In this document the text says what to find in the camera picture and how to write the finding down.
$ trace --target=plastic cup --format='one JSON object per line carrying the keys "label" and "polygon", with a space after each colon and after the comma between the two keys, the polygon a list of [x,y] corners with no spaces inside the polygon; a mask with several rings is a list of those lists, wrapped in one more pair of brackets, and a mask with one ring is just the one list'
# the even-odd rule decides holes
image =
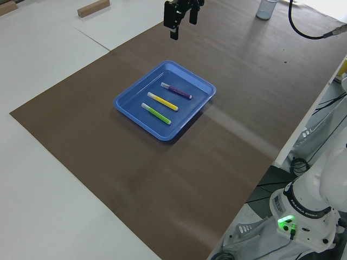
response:
{"label": "plastic cup", "polygon": [[279,0],[261,0],[256,15],[263,20],[269,20]]}

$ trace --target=blue tray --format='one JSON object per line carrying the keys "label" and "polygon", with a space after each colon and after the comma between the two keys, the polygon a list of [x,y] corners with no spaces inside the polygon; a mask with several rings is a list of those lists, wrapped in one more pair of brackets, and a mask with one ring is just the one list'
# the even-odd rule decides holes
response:
{"label": "blue tray", "polygon": [[[187,99],[161,87],[162,82],[192,95],[192,99]],[[150,98],[147,96],[148,92],[178,106],[178,111],[174,111]],[[119,94],[113,100],[113,105],[159,140],[168,141],[183,128],[215,93],[215,86],[209,82],[173,61],[164,61]],[[146,111],[141,107],[142,103],[147,104],[170,119],[171,124],[167,125]]]}

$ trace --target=brown paper sheet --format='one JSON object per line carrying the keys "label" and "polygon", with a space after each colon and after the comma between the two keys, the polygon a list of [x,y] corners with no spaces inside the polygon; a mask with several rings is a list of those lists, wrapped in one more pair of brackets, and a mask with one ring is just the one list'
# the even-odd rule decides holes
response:
{"label": "brown paper sheet", "polygon": [[[161,24],[11,112],[163,260],[205,259],[347,53],[346,36],[310,41],[278,3],[206,1],[178,41]],[[340,23],[307,8],[312,35]],[[163,60],[214,84],[216,95],[162,142],[112,106]]]}

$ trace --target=marker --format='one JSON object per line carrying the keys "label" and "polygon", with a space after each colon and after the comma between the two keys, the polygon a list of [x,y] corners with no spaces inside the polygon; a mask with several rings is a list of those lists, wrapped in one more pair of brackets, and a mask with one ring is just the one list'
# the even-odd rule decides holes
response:
{"label": "marker", "polygon": [[148,112],[150,112],[152,115],[155,115],[157,118],[159,118],[160,120],[162,120],[163,122],[167,123],[168,125],[171,124],[171,120],[167,119],[166,117],[164,117],[163,115],[161,115],[160,113],[158,113],[157,111],[155,111],[153,108],[147,106],[145,103],[142,103],[141,106],[146,109]]}
{"label": "marker", "polygon": [[176,94],[178,95],[181,95],[181,96],[184,96],[186,97],[187,99],[191,99],[192,98],[192,95],[189,95],[183,91],[180,91],[179,89],[177,88],[173,88],[172,86],[162,82],[162,84],[160,84],[163,88],[167,88],[168,90],[172,91],[172,92],[175,92]]}
{"label": "marker", "polygon": [[174,104],[171,104],[169,101],[166,101],[165,99],[162,99],[161,97],[159,96],[155,96],[153,93],[151,92],[148,92],[147,93],[147,96],[149,96],[150,98],[153,98],[154,100],[158,101],[159,103],[171,108],[172,110],[175,110],[177,111],[178,110],[178,107],[175,106]]}

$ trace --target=green light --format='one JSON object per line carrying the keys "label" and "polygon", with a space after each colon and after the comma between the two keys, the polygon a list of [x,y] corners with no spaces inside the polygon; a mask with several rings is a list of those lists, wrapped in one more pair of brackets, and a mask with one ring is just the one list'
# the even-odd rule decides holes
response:
{"label": "green light", "polygon": [[293,219],[294,219],[294,216],[293,216],[293,215],[289,215],[289,216],[280,218],[279,220],[277,220],[278,226],[279,226],[281,229],[283,229],[284,224],[285,224],[285,223],[291,222]]}

